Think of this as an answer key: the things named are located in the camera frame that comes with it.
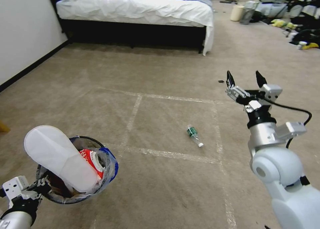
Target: plastic bottle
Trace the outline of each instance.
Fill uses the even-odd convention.
[[[188,125],[187,133],[189,134],[190,138],[198,145],[198,147],[204,146],[204,144],[199,140],[197,130],[193,126]]]

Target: black bed frame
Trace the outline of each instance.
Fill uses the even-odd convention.
[[[57,14],[56,3],[50,0]],[[140,45],[182,46],[203,50],[206,27],[187,27],[171,25],[151,25],[138,23],[117,23],[86,20],[61,19],[57,14],[62,32],[66,33],[70,43],[125,43],[133,48]]]

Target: white plastic bottle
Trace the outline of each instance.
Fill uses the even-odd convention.
[[[79,192],[90,191],[98,181],[95,169],[82,157],[69,138],[53,126],[38,126],[24,139],[27,154]]]
[[[188,125],[187,133],[189,134],[189,137],[198,145],[198,147],[204,146],[204,144],[200,141],[198,137],[197,130],[193,126]]]

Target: green label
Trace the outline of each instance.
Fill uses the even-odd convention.
[[[197,135],[197,134],[198,134],[198,133],[197,133],[197,130],[196,130],[194,127],[188,128],[187,133],[189,134],[189,136]]]

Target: white wall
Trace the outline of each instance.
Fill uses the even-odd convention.
[[[0,85],[66,40],[50,0],[0,0]]]

